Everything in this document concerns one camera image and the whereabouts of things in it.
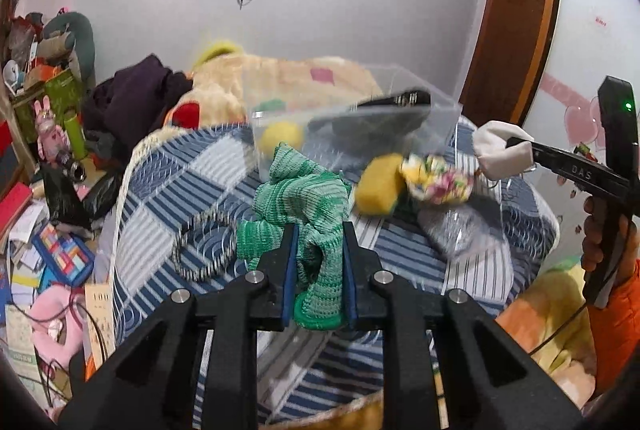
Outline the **person's right hand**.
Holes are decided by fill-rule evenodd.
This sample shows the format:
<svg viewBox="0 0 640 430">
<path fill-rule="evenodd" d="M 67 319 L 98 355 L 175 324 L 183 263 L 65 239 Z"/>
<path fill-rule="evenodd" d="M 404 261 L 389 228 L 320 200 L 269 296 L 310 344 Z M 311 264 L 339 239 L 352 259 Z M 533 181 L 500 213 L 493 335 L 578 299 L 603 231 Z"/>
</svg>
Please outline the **person's right hand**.
<svg viewBox="0 0 640 430">
<path fill-rule="evenodd" d="M 582 268 L 588 273 L 593 272 L 603 261 L 603 251 L 600 247 L 603 224 L 594 216 L 595 209 L 596 203 L 593 197 L 589 196 L 584 203 L 584 211 L 588 216 L 584 224 L 585 238 L 582 241 Z M 620 258 L 615 286 L 623 285 L 634 276 L 639 253 L 639 234 L 636 224 L 622 216 L 620 232 L 626 240 L 626 246 L 623 257 Z"/>
</svg>

